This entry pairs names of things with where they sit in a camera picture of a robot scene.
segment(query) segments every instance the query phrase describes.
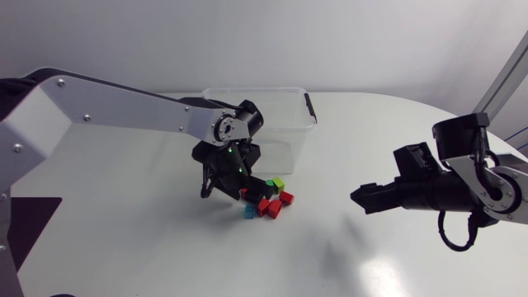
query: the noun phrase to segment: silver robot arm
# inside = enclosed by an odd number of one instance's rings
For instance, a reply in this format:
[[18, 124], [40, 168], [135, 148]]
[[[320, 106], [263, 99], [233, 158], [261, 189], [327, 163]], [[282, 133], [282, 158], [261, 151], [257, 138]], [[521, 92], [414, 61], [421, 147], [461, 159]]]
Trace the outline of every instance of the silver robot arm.
[[[10, 187], [53, 153], [73, 123], [170, 131], [198, 138], [201, 142], [192, 157], [203, 164], [202, 198], [217, 188], [240, 199], [239, 190], [247, 188], [254, 189], [253, 203], [257, 203], [270, 190], [264, 181], [251, 176], [251, 167], [260, 157], [252, 136], [262, 127], [263, 118], [250, 101], [231, 106], [200, 97], [176, 100], [52, 68], [24, 78], [0, 79], [2, 296], [23, 296], [17, 279], [19, 266], [7, 240], [13, 202], [19, 201], [11, 199]], [[34, 218], [24, 215], [23, 219]]]

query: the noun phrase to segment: plastic bin handle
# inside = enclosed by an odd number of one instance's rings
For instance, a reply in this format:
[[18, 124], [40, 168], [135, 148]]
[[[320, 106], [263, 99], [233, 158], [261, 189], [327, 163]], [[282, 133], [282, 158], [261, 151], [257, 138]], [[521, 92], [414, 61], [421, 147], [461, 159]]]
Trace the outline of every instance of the plastic bin handle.
[[308, 93], [305, 93], [304, 99], [306, 100], [306, 106], [308, 107], [310, 115], [314, 117], [315, 124], [317, 124], [317, 116], [315, 115], [314, 106], [312, 105], [312, 101], [310, 100], [310, 95], [308, 95]]

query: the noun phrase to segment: white wall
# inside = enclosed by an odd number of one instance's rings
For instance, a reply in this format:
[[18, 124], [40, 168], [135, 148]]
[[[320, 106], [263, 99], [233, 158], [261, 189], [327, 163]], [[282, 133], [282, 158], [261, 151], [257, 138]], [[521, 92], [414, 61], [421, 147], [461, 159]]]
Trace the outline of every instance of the white wall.
[[3, 0], [0, 77], [43, 66], [153, 92], [301, 86], [469, 113], [526, 0]]

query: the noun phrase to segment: black cable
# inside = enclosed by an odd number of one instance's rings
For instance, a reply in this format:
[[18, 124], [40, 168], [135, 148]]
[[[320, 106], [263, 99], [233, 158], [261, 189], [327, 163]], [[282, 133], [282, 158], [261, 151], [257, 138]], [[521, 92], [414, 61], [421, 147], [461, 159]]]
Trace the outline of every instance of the black cable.
[[442, 161], [442, 165], [444, 165], [446, 169], [453, 171], [453, 168], [446, 161]]
[[501, 163], [498, 161], [497, 155], [494, 152], [489, 149], [486, 149], [486, 154], [488, 154], [492, 158], [493, 162], [495, 163], [495, 166], [501, 165]]
[[486, 129], [481, 128], [478, 137], [478, 150], [474, 152], [475, 173], [477, 175], [478, 182], [482, 185], [482, 187], [486, 190], [490, 197], [493, 200], [501, 200], [502, 192], [492, 185], [492, 183], [489, 181], [489, 176], [485, 170], [487, 166], [486, 161], [484, 160], [484, 158], [486, 157], [486, 153], [488, 153], [492, 157], [496, 166], [499, 164], [497, 155], [489, 149], [485, 148], [485, 137]]
[[444, 230], [444, 219], [446, 218], [446, 212], [442, 210], [438, 214], [438, 233], [440, 234], [440, 237], [442, 238], [442, 241], [445, 243], [445, 245], [452, 249], [455, 252], [465, 252], [471, 248], [471, 246], [474, 245], [475, 240], [477, 239], [477, 233], [479, 232], [479, 227], [474, 223], [473, 220], [473, 214], [471, 214], [468, 218], [468, 233], [469, 238], [468, 242], [464, 246], [459, 246], [454, 243], [452, 243], [446, 236], [446, 231]]

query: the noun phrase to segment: green cube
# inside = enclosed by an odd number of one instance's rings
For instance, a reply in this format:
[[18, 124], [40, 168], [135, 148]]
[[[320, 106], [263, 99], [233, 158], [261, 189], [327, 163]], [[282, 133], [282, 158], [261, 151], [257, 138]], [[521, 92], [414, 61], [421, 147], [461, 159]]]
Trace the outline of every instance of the green cube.
[[272, 181], [277, 189], [277, 194], [280, 194], [284, 190], [285, 183], [281, 180], [280, 177], [275, 177], [272, 179]]

